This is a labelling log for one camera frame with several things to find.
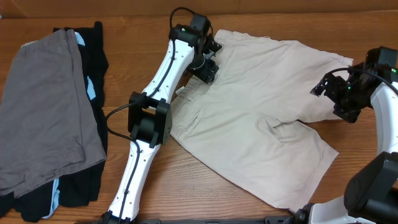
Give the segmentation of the beige khaki shorts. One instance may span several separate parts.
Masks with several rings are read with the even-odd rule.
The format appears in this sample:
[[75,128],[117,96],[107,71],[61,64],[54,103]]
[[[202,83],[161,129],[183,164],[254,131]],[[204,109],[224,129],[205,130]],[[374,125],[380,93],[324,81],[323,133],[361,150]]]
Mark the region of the beige khaki shorts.
[[311,94],[324,74],[348,77],[351,58],[219,30],[213,83],[189,79],[172,102],[175,140],[230,182],[293,212],[311,199],[337,156],[310,123],[335,118],[333,103]]

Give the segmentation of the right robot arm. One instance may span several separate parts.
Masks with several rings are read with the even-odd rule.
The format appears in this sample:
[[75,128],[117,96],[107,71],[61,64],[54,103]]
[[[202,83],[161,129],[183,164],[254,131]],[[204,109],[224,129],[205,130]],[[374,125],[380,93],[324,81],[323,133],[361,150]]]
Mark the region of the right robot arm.
[[377,156],[351,178],[343,196],[307,204],[285,223],[397,223],[397,50],[371,49],[365,61],[346,71],[346,80],[334,70],[326,73],[310,93],[327,96],[334,114],[348,123],[372,108]]

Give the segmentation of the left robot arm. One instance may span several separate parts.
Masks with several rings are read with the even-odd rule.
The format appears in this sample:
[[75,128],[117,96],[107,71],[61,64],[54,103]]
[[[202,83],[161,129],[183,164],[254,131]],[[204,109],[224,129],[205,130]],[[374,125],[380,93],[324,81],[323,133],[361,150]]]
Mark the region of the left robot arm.
[[211,83],[219,69],[212,57],[221,50],[213,37],[210,20],[193,13],[188,25],[170,25],[167,53],[152,81],[128,104],[112,111],[128,110],[129,158],[117,194],[100,223],[134,223],[150,165],[172,130],[170,102],[185,72]]

